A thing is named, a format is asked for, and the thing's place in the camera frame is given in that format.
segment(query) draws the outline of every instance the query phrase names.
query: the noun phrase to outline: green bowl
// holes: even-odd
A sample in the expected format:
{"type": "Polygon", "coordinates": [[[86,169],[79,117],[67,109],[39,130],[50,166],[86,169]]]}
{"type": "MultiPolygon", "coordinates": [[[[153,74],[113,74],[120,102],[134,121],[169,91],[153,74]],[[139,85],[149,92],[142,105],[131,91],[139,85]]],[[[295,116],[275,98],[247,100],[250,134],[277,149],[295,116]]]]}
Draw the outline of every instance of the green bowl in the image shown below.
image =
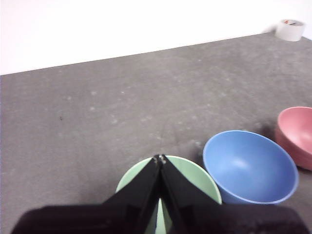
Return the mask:
{"type": "MultiPolygon", "coordinates": [[[[210,196],[213,200],[222,204],[221,195],[219,189],[210,175],[198,166],[196,163],[189,161],[182,157],[177,156],[166,156],[174,166],[196,187],[198,187],[205,194],[210,196]]],[[[151,160],[147,158],[138,162],[132,168],[130,168],[121,178],[117,185],[116,192],[126,186],[151,160]]],[[[158,207],[155,208],[151,221],[146,229],[147,233],[163,234],[166,230],[169,230],[172,225],[168,211],[165,205],[159,200],[158,207]]]]}

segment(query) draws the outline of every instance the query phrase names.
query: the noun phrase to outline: tape roll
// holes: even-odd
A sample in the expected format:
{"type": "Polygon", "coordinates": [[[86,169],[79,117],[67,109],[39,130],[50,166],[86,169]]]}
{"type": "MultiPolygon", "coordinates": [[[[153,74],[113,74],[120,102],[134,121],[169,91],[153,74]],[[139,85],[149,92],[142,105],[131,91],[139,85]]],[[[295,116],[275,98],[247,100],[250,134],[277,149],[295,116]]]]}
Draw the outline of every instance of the tape roll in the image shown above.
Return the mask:
{"type": "Polygon", "coordinates": [[[304,32],[305,24],[292,19],[285,19],[278,23],[275,36],[287,41],[299,41],[304,32]]]}

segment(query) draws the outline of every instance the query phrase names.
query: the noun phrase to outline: bowl rim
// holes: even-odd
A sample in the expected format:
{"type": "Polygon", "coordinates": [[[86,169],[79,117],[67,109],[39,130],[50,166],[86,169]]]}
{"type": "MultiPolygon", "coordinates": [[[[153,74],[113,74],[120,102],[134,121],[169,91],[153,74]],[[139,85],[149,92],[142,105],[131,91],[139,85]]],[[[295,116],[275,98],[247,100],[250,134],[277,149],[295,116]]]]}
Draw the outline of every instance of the bowl rim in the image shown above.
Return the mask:
{"type": "MultiPolygon", "coordinates": [[[[170,159],[170,158],[178,158],[178,159],[181,159],[181,160],[183,160],[183,161],[186,161],[186,162],[191,163],[192,165],[196,166],[196,167],[197,167],[201,172],[203,172],[203,173],[207,176],[207,178],[210,180],[210,182],[212,183],[212,185],[213,185],[213,187],[214,187],[214,189],[215,189],[215,191],[216,191],[216,193],[217,193],[217,203],[218,203],[218,204],[222,204],[222,196],[221,196],[220,190],[219,190],[218,186],[216,185],[215,180],[212,178],[212,176],[211,176],[207,171],[205,171],[205,170],[204,170],[201,166],[199,166],[197,163],[194,163],[193,161],[190,161],[190,160],[188,160],[188,159],[186,159],[186,158],[179,157],[179,156],[174,156],[174,155],[166,155],[166,157],[167,157],[168,159],[170,159]]],[[[122,176],[122,178],[119,180],[118,185],[117,185],[117,187],[116,187],[116,189],[115,189],[115,193],[117,193],[119,190],[121,190],[121,189],[125,186],[125,185],[124,185],[124,186],[121,185],[121,181],[122,181],[124,178],[126,178],[126,177],[128,176],[128,174],[131,172],[131,170],[133,170],[133,168],[134,168],[135,166],[137,166],[137,165],[139,165],[139,164],[141,164],[141,163],[144,163],[145,161],[149,161],[149,160],[151,160],[151,159],[152,159],[152,157],[148,157],[148,158],[146,158],[146,159],[143,159],[143,160],[139,161],[139,162],[136,163],[135,165],[131,166],[131,167],[127,170],[127,172],[122,176]]]]}
{"type": "Polygon", "coordinates": [[[290,141],[293,145],[295,145],[297,148],[299,148],[300,150],[304,151],[306,154],[308,154],[308,156],[312,156],[312,151],[307,151],[303,148],[301,148],[299,145],[297,145],[295,142],[293,142],[287,135],[286,133],[283,131],[283,129],[281,128],[281,125],[280,125],[280,121],[281,121],[281,118],[282,118],[282,115],[291,110],[291,109],[310,109],[312,111],[312,107],[308,107],[308,106],[293,106],[293,107],[289,107],[289,108],[286,108],[284,110],[282,110],[279,114],[278,114],[278,117],[277,117],[277,126],[280,130],[280,132],[283,134],[283,136],[288,140],[290,141]]]}
{"type": "Polygon", "coordinates": [[[262,136],[258,133],[253,133],[253,132],[249,132],[249,131],[245,131],[245,130],[228,130],[228,131],[224,131],[224,132],[220,132],[216,135],[214,135],[213,137],[211,137],[207,143],[205,144],[205,147],[203,149],[203,162],[204,162],[204,166],[206,168],[206,170],[208,171],[208,173],[210,174],[210,176],[214,179],[214,181],[216,182],[216,184],[224,191],[226,191],[227,193],[229,193],[230,195],[232,195],[233,197],[235,198],[238,198],[240,200],[243,200],[245,202],[249,202],[249,203],[253,203],[253,204],[276,204],[276,203],[280,203],[282,201],[285,201],[287,200],[289,197],[291,197],[293,195],[293,193],[296,191],[297,187],[298,187],[298,183],[299,183],[299,173],[298,173],[298,169],[296,167],[296,164],[294,163],[293,159],[290,157],[290,155],[281,147],[279,146],[277,143],[275,143],[274,141],[272,141],[271,139],[268,139],[267,137],[265,136],[262,136]],[[211,144],[212,140],[214,138],[216,138],[217,136],[219,135],[222,135],[222,134],[226,134],[226,133],[232,133],[232,132],[236,132],[236,133],[244,133],[244,134],[251,134],[251,135],[255,135],[255,136],[258,136],[260,138],[263,138],[265,139],[266,141],[276,145],[283,153],[284,155],[288,158],[290,164],[292,165],[292,169],[294,171],[294,184],[293,184],[293,187],[292,189],[290,190],[290,192],[282,197],[281,199],[278,199],[278,200],[274,200],[274,201],[256,201],[256,200],[250,200],[250,199],[247,199],[247,198],[244,198],[244,197],[241,197],[239,195],[236,195],[235,193],[231,192],[230,190],[228,190],[223,184],[221,184],[218,179],[216,179],[216,177],[210,173],[210,170],[209,170],[209,164],[207,162],[207,159],[205,157],[206,155],[206,149],[209,147],[209,145],[211,144]]]}

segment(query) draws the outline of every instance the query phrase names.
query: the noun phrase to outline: table surface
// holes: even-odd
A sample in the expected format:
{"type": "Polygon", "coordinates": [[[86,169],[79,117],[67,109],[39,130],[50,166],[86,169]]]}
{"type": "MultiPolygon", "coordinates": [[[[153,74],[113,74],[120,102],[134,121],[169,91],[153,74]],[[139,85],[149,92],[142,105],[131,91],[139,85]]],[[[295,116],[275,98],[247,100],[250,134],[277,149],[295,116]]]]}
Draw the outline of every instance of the table surface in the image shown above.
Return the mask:
{"type": "MultiPolygon", "coordinates": [[[[202,165],[218,132],[272,138],[281,110],[312,106],[311,74],[310,40],[261,34],[2,76],[1,233],[31,208],[103,202],[154,154],[202,165]]],[[[282,204],[312,229],[312,172],[299,173],[282,204]]]]}

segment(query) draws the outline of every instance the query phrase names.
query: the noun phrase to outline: blue bowl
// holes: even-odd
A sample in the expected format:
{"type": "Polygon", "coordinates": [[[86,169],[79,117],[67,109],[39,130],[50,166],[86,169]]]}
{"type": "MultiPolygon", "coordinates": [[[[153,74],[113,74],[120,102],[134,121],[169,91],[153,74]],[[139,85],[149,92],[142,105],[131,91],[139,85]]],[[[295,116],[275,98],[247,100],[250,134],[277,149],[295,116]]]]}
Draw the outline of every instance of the blue bowl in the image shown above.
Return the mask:
{"type": "Polygon", "coordinates": [[[206,143],[203,159],[226,203],[277,204],[298,186],[292,158],[275,142],[256,133],[219,133],[206,143]]]}

